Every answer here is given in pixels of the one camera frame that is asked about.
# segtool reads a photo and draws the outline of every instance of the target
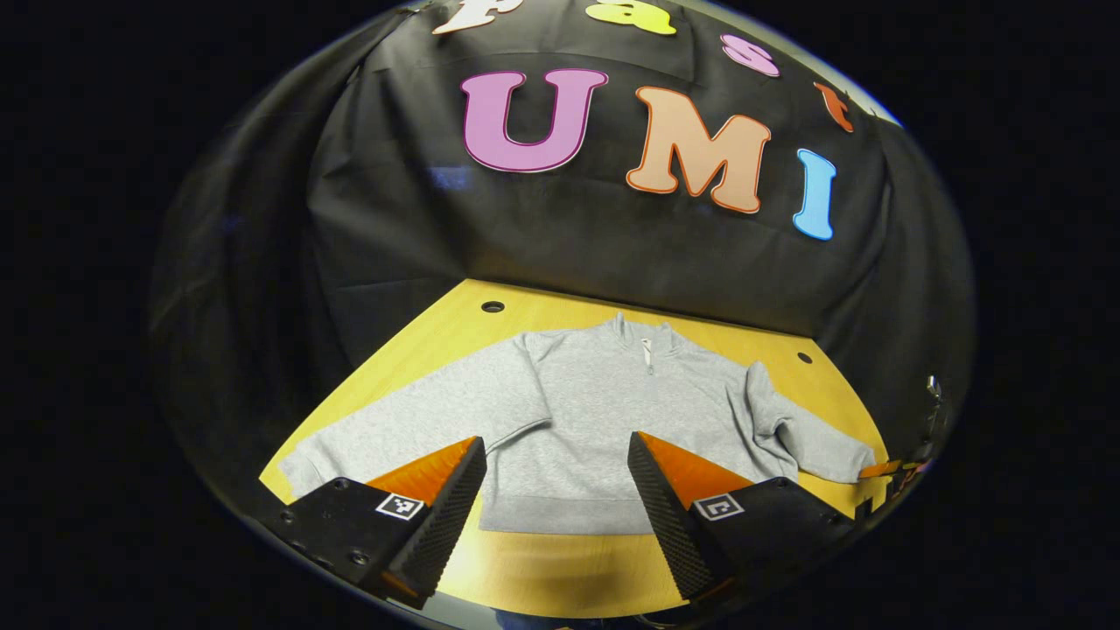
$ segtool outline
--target wooden table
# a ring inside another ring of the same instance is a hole
[[[500,313],[486,302],[505,305]],[[288,438],[260,480],[286,503],[295,500],[278,463],[316,430],[390,391],[525,331],[590,327],[622,312],[627,321],[669,324],[697,344],[744,367],[762,361],[775,389],[887,461],[883,438],[851,386],[816,344],[805,337],[681,317],[561,294],[464,280],[398,333],[338,387]],[[812,362],[805,362],[799,353]],[[878,508],[885,478],[858,484],[824,481],[809,473],[801,485],[847,513],[868,498]],[[475,502],[439,583],[448,595],[525,614],[564,618],[622,617],[685,602],[673,584],[656,538],[558,536],[478,529]]]

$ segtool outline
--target zipper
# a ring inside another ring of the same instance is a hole
[[[653,350],[651,349],[650,340],[642,340],[642,350],[645,351],[645,372],[647,374],[653,373]]]

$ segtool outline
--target gray sweatshirt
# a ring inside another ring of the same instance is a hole
[[[280,462],[297,498],[368,481],[479,435],[480,528],[618,535],[653,530],[626,465],[643,430],[754,482],[797,469],[842,483],[871,448],[774,391],[749,368],[673,331],[627,322],[521,333],[320,429]]]

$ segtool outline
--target sweatshirt sleeve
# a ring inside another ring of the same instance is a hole
[[[856,483],[859,472],[875,465],[870,446],[818,418],[774,390],[766,365],[747,370],[747,405],[755,430],[777,436],[797,467],[821,479]]]
[[[311,434],[280,462],[295,497],[337,476],[366,482],[474,435],[488,452],[549,420],[531,335],[484,348]]]

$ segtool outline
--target sweatshirt collar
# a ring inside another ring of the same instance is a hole
[[[607,322],[607,327],[627,350],[641,349],[643,339],[650,340],[650,349],[656,356],[671,356],[683,348],[683,337],[669,325],[669,322],[663,322],[660,326],[648,326],[627,322],[622,312],[618,312],[610,322]]]

